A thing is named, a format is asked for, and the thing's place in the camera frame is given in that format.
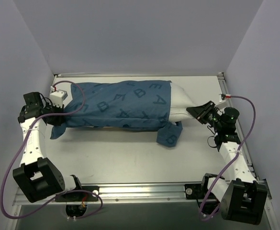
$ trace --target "white wall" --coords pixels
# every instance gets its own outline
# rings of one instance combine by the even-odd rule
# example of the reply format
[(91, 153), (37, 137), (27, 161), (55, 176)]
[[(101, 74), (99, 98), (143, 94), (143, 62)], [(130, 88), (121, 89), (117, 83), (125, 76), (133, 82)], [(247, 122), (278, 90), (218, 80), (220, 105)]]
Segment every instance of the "white wall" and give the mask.
[(225, 71), (262, 0), (14, 0), (54, 73)]
[[(12, 0), (0, 0), (0, 184), (22, 140), (17, 122), (24, 105), (22, 95), (46, 93), (51, 80), (52, 72), (16, 6)], [(5, 190), (7, 210), (15, 190), (11, 175)], [(0, 212), (0, 230), (7, 220)]]
[[(256, 172), (266, 178), (280, 222), (280, 0), (264, 0), (237, 50), (226, 79), (231, 94), (247, 96), (258, 110), (247, 142)], [(251, 107), (234, 101), (247, 132)]]

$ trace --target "blue fabric with letters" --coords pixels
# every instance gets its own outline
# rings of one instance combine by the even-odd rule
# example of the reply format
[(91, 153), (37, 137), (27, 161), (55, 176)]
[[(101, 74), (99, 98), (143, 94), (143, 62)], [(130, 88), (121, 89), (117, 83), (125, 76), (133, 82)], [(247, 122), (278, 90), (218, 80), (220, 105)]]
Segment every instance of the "blue fabric with letters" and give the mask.
[[(168, 121), (170, 81), (145, 80), (119, 83), (78, 83), (85, 93), (85, 105), (66, 116), (60, 126), (54, 126), (51, 139), (57, 139), (67, 127), (121, 127), (129, 130), (154, 130), (157, 143), (174, 147), (182, 131), (181, 122)], [(72, 101), (64, 112), (75, 111), (82, 104), (81, 91), (71, 85)]]

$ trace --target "purple cable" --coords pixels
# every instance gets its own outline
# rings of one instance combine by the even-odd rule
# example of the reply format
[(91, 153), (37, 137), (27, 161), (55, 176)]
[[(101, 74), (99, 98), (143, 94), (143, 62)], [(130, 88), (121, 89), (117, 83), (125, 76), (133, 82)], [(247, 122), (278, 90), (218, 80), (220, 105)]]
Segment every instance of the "purple cable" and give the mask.
[[(210, 195), (210, 193), (211, 193), (213, 187), (215, 186), (216, 182), (218, 181), (218, 179), (221, 178), (221, 176), (223, 175), (223, 173), (224, 173), (224, 172), (229, 168), (229, 166), (230, 166), (233, 162), (235, 162), (235, 160), (239, 157), (239, 152), (238, 152), (238, 151), (241, 150), (243, 144), (245, 143), (245, 141), (246, 141), (247, 138), (249, 137), (249, 135), (250, 135), (250, 133), (252, 132), (252, 130), (253, 130), (253, 128), (254, 128), (254, 125), (255, 125), (255, 121), (256, 121), (256, 109), (255, 109), (255, 105), (252, 103), (252, 101), (249, 100), (248, 98), (242, 97), (242, 96), (233, 96), (233, 95), (231, 95), (231, 98), (241, 98), (241, 99), (244, 99), (244, 100), (248, 101), (248, 102), (251, 104), (251, 106), (253, 107), (253, 111), (254, 111), (253, 122), (252, 122), (252, 124), (251, 124), (251, 127), (250, 127), (249, 132), (247, 133), (247, 135), (245, 136), (245, 138), (242, 140), (241, 144), (238, 146), (238, 148), (237, 148), (237, 153), (236, 153), (235, 157), (234, 157), (228, 164), (225, 165), (225, 167), (220, 171), (220, 173), (217, 175), (217, 177), (215, 178), (215, 180), (212, 182), (212, 184), (211, 184), (210, 188), (208, 189), (208, 191), (207, 191), (207, 193), (206, 193), (204, 199), (202, 200), (201, 206), (200, 206), (200, 208), (199, 208), (199, 214), (202, 213), (202, 209), (203, 209), (204, 205), (205, 205), (206, 202), (207, 202), (208, 196)], [(220, 208), (220, 204), (215, 208), (215, 210), (214, 210), (207, 218), (202, 219), (202, 221), (208, 221), (208, 220), (210, 220), (210, 219), (213, 217), (213, 215), (214, 215), (215, 213), (217, 213), (217, 211), (219, 210), (219, 208)]]
[[(54, 197), (51, 198), (50, 200), (46, 201), (44, 204), (42, 204), (42, 205), (41, 205), (39, 208), (37, 208), (36, 210), (34, 210), (34, 211), (30, 212), (30, 213), (27, 213), (27, 214), (25, 214), (25, 215), (23, 215), (23, 216), (18, 216), (18, 217), (9, 215), (9, 214), (6, 212), (5, 207), (4, 207), (4, 203), (3, 203), (4, 189), (5, 189), (5, 184), (6, 184), (6, 182), (7, 182), (7, 178), (8, 178), (9, 172), (10, 172), (10, 170), (11, 170), (13, 164), (15, 163), (17, 157), (20, 155), (20, 153), (21, 153), (22, 150), (24, 149), (24, 147), (25, 147), (25, 145), (26, 145), (26, 143), (27, 143), (27, 140), (28, 140), (28, 138), (29, 138), (29, 135), (30, 135), (30, 133), (31, 133), (31, 129), (34, 127), (35, 123), (36, 123), (38, 120), (40, 120), (40, 119), (42, 119), (42, 118), (44, 118), (44, 117), (48, 117), (48, 116), (67, 116), (67, 115), (72, 115), (72, 114), (74, 114), (74, 113), (77, 113), (79, 110), (81, 110), (82, 107), (83, 107), (83, 105), (84, 105), (84, 103), (85, 103), (85, 94), (84, 94), (84, 92), (83, 92), (83, 90), (82, 90), (82, 88), (81, 88), (80, 86), (78, 86), (77, 84), (75, 84), (74, 82), (69, 81), (69, 80), (62, 80), (62, 81), (59, 81), (59, 82), (55, 83), (53, 86), (56, 86), (56, 85), (58, 85), (58, 84), (60, 84), (60, 83), (71, 83), (71, 84), (76, 85), (76, 86), (80, 89), (80, 91), (81, 91), (81, 93), (82, 93), (82, 96), (83, 96), (82, 104), (81, 104), (81, 106), (80, 106), (78, 109), (76, 109), (76, 110), (73, 111), (73, 112), (69, 112), (69, 113), (52, 113), (52, 114), (44, 114), (44, 115), (41, 115), (41, 116), (39, 116), (38, 118), (36, 118), (36, 119), (33, 121), (33, 123), (30, 125), (29, 130), (28, 130), (28, 132), (27, 132), (27, 134), (26, 134), (26, 136), (25, 136), (25, 138), (24, 138), (24, 141), (23, 141), (22, 145), (20, 146), (19, 150), (17, 151), (17, 153), (16, 153), (15, 156), (13, 157), (11, 163), (9, 164), (9, 166), (8, 166), (8, 168), (7, 168), (7, 171), (5, 172), (5, 175), (4, 175), (4, 178), (3, 178), (3, 180), (2, 180), (1, 187), (0, 187), (0, 210), (1, 210), (1, 212), (3, 213), (3, 215), (4, 215), (5, 217), (7, 217), (7, 218), (10, 218), (10, 219), (21, 219), (21, 218), (28, 217), (28, 216), (30, 216), (31, 214), (36, 213), (36, 212), (39, 211), (40, 209), (44, 208), (48, 203), (50, 203), (51, 201), (53, 201), (56, 197), (58, 197), (58, 196), (60, 196), (60, 195), (63, 195), (63, 194), (67, 194), (67, 193), (76, 193), (76, 192), (84, 192), (84, 193), (87, 193), (87, 194), (93, 194), (92, 192), (86, 191), (86, 190), (71, 190), (71, 191), (63, 192), (63, 193), (60, 193), (60, 194), (54, 196)], [(93, 212), (91, 212), (91, 213), (89, 213), (89, 214), (87, 214), (87, 215), (84, 215), (84, 216), (82, 216), (82, 217), (78, 217), (78, 218), (84, 218), (84, 217), (91, 216), (91, 215), (97, 213), (97, 212), (102, 208), (102, 199), (101, 199), (101, 197), (100, 197), (99, 195), (96, 195), (96, 194), (93, 194), (93, 195), (95, 195), (95, 196), (101, 201), (100, 207), (99, 207), (97, 210), (95, 210), (95, 211), (93, 211)]]

